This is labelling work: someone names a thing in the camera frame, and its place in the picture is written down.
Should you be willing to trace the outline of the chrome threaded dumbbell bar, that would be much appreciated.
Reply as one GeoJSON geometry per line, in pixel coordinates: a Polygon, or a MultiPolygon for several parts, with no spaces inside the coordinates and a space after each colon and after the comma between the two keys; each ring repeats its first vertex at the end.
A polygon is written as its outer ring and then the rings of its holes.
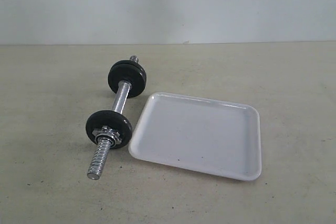
{"type": "MultiPolygon", "coordinates": [[[[139,59],[135,55],[131,56],[128,60],[136,61],[139,63],[139,59]]],[[[123,115],[126,100],[130,99],[128,98],[130,89],[131,85],[128,82],[120,81],[118,91],[117,93],[115,93],[112,107],[109,110],[118,112],[123,115]]],[[[110,143],[108,141],[103,140],[99,144],[96,144],[96,150],[87,171],[87,177],[89,179],[100,179],[110,150],[110,143]]]]}

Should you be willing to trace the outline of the black weight plate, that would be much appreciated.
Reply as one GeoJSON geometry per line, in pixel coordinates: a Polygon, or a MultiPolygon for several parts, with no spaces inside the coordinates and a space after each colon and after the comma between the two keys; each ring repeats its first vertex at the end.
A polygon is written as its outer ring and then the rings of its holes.
{"type": "Polygon", "coordinates": [[[93,143],[97,144],[93,131],[100,130],[103,126],[108,126],[120,134],[121,143],[111,147],[111,150],[126,146],[132,138],[132,125],[124,115],[111,110],[101,110],[90,115],[86,121],[86,134],[93,143]]]}
{"type": "Polygon", "coordinates": [[[131,65],[118,65],[111,68],[108,74],[108,84],[114,93],[117,93],[120,81],[126,81],[131,85],[128,98],[137,97],[145,89],[146,72],[131,65]]]}
{"type": "Polygon", "coordinates": [[[113,64],[111,68],[116,67],[118,65],[131,65],[131,66],[138,68],[140,71],[145,72],[144,68],[136,61],[120,60],[120,61],[117,61],[115,64],[113,64]]]}

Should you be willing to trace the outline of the white rectangular plastic tray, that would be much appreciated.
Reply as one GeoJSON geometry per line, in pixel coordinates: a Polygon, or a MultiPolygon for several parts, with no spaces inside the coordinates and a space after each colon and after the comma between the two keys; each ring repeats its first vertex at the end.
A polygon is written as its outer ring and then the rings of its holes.
{"type": "Polygon", "coordinates": [[[262,171],[259,113],[246,104],[156,92],[128,150],[142,161],[253,181],[262,171]]]}

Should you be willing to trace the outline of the chrome hex collar nut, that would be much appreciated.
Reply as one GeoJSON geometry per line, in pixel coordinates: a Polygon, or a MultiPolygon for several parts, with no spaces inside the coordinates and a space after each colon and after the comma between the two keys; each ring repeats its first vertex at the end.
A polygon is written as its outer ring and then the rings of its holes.
{"type": "Polygon", "coordinates": [[[94,136],[94,143],[96,144],[99,144],[104,140],[110,143],[110,148],[114,148],[116,145],[120,145],[122,143],[119,132],[106,125],[100,129],[94,129],[92,134],[94,136]]]}

